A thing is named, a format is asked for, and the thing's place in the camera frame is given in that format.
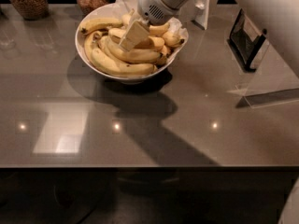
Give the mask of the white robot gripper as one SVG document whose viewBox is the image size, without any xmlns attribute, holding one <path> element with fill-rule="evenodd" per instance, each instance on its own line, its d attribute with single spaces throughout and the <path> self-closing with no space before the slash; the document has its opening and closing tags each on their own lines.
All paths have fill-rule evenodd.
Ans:
<svg viewBox="0 0 299 224">
<path fill-rule="evenodd" d="M 176 0 L 138 0 L 137 12 L 152 25 L 162 25 L 178 14 Z M 132 21 L 122 36 L 119 47 L 130 51 L 150 34 L 148 23 L 143 20 Z"/>
</svg>

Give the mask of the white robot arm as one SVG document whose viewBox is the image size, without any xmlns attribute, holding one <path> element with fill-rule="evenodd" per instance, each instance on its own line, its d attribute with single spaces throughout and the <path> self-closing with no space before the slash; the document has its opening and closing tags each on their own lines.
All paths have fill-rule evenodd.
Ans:
<svg viewBox="0 0 299 224">
<path fill-rule="evenodd" d="M 178 15 L 189 0 L 137 0 L 133 19 L 162 25 Z M 235 0 L 299 76 L 299 0 Z"/>
</svg>

